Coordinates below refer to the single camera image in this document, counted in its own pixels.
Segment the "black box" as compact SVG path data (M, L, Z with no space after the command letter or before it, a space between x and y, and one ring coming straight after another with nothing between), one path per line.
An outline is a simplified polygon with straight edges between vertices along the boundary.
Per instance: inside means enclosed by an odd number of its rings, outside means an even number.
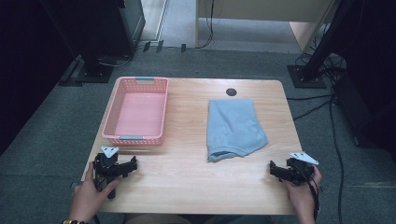
M349 76L333 87L358 147L379 147L396 154L396 99L371 111Z

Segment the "beige wooden desk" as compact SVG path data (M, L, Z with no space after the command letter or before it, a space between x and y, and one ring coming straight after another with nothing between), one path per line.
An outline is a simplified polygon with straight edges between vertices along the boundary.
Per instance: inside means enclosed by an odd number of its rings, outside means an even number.
M307 51L336 0L195 0L195 21L216 19L288 21L301 51Z

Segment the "dark curtain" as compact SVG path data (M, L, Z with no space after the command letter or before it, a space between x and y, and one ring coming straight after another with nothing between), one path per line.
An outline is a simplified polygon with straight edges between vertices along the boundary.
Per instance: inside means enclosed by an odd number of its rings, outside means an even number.
M71 62L40 0L0 0L0 155Z

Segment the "slanted black stand with base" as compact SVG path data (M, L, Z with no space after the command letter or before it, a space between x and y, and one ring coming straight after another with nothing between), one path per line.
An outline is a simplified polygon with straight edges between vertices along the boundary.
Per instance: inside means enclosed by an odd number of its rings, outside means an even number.
M318 48L306 65L288 65L288 72L295 88L325 89L319 68L332 53L337 29L346 18L356 0L341 0L329 30L324 34Z

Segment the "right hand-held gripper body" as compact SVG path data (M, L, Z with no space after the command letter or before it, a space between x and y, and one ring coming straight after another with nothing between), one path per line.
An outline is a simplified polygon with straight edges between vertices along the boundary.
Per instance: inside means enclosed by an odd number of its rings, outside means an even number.
M301 185L313 176L314 165L319 165L319 162L304 151L291 152L287 165L290 171L289 181L295 185Z

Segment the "black cabinet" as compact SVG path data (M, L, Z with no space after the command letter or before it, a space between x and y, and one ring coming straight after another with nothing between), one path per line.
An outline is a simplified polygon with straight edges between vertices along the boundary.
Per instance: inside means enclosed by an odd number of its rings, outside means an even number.
M135 53L146 19L141 0L117 0L131 53Z

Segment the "person's left hand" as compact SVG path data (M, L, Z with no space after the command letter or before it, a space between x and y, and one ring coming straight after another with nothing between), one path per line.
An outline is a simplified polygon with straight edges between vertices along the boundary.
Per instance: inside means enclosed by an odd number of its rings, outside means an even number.
M70 205L71 213L90 214L92 217L100 210L109 193L114 190L120 181L110 182L102 191L98 191L93 181L93 164L89 164L84 181L75 187Z

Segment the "light blue cloth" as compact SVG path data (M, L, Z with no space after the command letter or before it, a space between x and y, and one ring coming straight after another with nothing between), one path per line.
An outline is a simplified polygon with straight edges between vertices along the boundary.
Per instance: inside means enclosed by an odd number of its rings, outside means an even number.
M217 162L265 147L268 137L251 99L210 100L206 128L207 160Z

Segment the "person's right hand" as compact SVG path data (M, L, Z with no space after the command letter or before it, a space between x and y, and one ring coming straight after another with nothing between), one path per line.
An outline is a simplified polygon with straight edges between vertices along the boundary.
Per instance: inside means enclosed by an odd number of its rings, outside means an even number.
M314 174L308 183L296 186L289 181L284 180L283 183L288 191L289 199L293 204L308 205L309 203L314 203L315 199L311 189L318 194L318 188L320 186L320 181L322 175L317 166L313 166Z

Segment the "black stand with square base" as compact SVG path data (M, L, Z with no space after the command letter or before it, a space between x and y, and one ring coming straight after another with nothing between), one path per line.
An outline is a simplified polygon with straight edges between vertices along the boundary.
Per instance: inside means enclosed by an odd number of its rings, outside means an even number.
M79 83L107 83L112 68L101 65L92 46L95 23L87 6L88 0L40 0L69 48L74 63L79 65L74 80Z

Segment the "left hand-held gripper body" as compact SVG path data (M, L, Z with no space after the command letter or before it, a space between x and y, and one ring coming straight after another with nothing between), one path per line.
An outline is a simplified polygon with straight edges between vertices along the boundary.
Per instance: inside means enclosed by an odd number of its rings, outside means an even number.
M116 177L121 176L118 164L118 147L101 146L102 151L95 156L93 161L94 185L102 191Z

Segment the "pink plastic basket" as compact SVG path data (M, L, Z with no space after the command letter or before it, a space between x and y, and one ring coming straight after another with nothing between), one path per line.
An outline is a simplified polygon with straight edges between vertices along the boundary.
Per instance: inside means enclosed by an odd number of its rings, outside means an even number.
M102 136L114 146L160 146L168 84L166 77L119 77Z

